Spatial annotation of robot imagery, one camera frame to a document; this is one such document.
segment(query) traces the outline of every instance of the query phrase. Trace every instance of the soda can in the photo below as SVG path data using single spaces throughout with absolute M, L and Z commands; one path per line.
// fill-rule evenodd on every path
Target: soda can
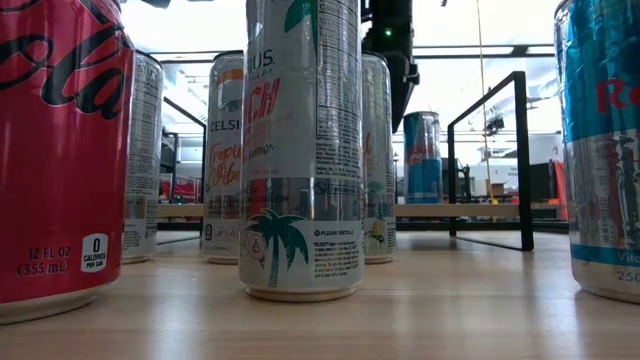
M 134 50 L 113 0 L 0 4 L 0 323 L 120 274 Z
M 238 263 L 243 67 L 243 52 L 228 51 L 211 68 L 202 255 L 215 264 Z
M 404 117 L 404 197 L 407 204 L 442 203 L 440 122 L 431 111 Z
M 151 259 L 156 249 L 162 141 L 162 65 L 136 50 L 125 205 L 125 264 Z
M 385 58 L 372 52 L 362 55 L 362 135 L 365 261 L 387 263 L 396 251 L 391 79 Z
M 247 2 L 239 268 L 252 296 L 332 300 L 363 280 L 359 7 Z
M 564 1 L 555 19 L 573 276 L 640 302 L 640 3 Z

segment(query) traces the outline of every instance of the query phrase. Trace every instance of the wooden table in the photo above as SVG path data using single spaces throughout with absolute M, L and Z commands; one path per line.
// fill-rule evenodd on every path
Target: wooden table
M 404 233 L 356 295 L 306 305 L 249 298 L 235 266 L 198 259 L 197 240 L 163 245 L 94 304 L 0 327 L 0 359 L 640 358 L 640 307 L 581 292 L 566 236 L 536 243 L 523 254 Z

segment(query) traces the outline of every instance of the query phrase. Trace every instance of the energy drink can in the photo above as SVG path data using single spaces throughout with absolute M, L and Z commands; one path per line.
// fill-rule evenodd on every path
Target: energy drink can
M 125 264 L 147 261 L 156 249 L 163 87 L 162 65 L 136 50 L 122 247 Z
M 134 50 L 113 0 L 0 3 L 0 324 L 120 274 Z
M 211 68 L 202 255 L 216 264 L 238 263 L 243 67 L 242 51 L 229 51 Z
M 396 251 L 395 184 L 391 145 L 391 79 L 384 57 L 362 55 L 364 250 L 367 264 L 387 263 Z
M 564 1 L 555 30 L 573 276 L 640 302 L 640 2 Z
M 247 3 L 239 267 L 252 296 L 331 300 L 363 280 L 359 5 Z
M 442 203 L 437 113 L 415 112 L 404 117 L 404 189 L 407 204 Z

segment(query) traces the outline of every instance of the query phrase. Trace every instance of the red bull can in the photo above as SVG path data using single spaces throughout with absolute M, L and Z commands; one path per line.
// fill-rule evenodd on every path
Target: red bull can
M 573 276 L 640 302 L 640 3 L 564 1 L 555 40 Z
M 211 69 L 202 255 L 215 264 L 238 263 L 243 67 L 243 52 L 229 51 Z
M 367 264 L 390 262 L 396 252 L 395 184 L 391 144 L 391 79 L 381 55 L 362 55 L 364 138 L 364 250 Z
M 123 263 L 151 259 L 156 249 L 162 141 L 162 65 L 136 50 Z
M 117 1 L 0 4 L 0 323 L 118 278 L 133 68 Z
M 435 112 L 404 117 L 404 197 L 407 204 L 442 203 L 440 122 Z
M 363 280 L 357 0 L 249 0 L 240 280 L 275 301 Z

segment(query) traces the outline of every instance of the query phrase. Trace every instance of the white can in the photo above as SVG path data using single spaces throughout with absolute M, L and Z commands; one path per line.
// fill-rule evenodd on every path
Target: white can
M 125 264 L 147 261 L 156 249 L 163 82 L 160 62 L 136 50 L 123 242 Z
M 247 2 L 240 279 L 275 301 L 364 276 L 359 1 L 313 3 Z
M 238 263 L 243 66 L 229 51 L 211 68 L 202 256 L 214 264 Z
M 384 57 L 362 56 L 362 135 L 364 138 L 364 251 L 367 264 L 390 262 L 396 252 L 391 79 Z

